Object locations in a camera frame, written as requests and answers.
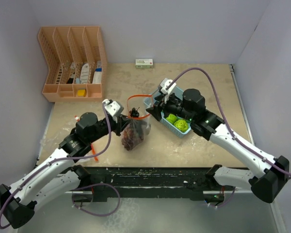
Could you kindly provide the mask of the red grape bunch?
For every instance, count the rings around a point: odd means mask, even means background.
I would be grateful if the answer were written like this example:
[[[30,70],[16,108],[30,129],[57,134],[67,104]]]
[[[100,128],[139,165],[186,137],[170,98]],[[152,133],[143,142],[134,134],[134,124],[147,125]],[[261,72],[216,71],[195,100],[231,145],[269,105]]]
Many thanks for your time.
[[[137,145],[141,144],[145,139],[142,128],[127,126],[123,133],[121,143],[127,151],[133,150]]]

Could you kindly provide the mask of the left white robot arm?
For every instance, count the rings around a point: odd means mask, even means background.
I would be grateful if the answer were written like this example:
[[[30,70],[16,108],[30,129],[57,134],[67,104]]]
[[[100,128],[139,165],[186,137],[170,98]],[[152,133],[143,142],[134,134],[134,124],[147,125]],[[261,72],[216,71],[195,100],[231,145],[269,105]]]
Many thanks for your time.
[[[0,229],[25,225],[40,207],[70,190],[85,190],[90,185],[89,172],[76,163],[89,158],[91,144],[112,132],[120,135],[131,122],[128,116],[105,113],[99,120],[95,113],[84,113],[70,134],[39,166],[11,185],[0,185]]]

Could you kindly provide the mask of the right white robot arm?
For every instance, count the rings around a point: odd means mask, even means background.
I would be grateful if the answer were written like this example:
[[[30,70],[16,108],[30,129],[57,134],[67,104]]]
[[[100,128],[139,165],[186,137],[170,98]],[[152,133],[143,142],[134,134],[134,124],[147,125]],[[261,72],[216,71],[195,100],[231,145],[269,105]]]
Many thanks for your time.
[[[189,121],[195,134],[225,149],[249,169],[214,165],[205,175],[209,189],[225,185],[250,189],[261,201],[271,203],[288,182],[289,160],[263,152],[235,133],[222,118],[206,109],[205,98],[198,90],[187,89],[181,98],[159,94],[146,111],[157,121],[170,114]]]

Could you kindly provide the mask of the clear orange-zip bag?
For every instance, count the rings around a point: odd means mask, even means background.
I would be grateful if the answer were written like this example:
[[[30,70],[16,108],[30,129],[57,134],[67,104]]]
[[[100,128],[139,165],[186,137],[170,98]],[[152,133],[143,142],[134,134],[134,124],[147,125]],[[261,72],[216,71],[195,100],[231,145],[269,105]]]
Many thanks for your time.
[[[128,117],[129,116],[129,111],[134,107],[134,108],[139,108],[138,112],[140,113],[139,118],[133,118],[133,122],[130,123],[129,125],[142,128],[145,134],[145,138],[149,135],[150,130],[151,130],[151,124],[150,124],[150,117],[151,114],[149,114],[146,111],[146,108],[144,106],[143,99],[145,97],[150,97],[150,95],[145,95],[145,94],[138,94],[138,95],[132,95],[127,99],[127,111],[128,111]]]

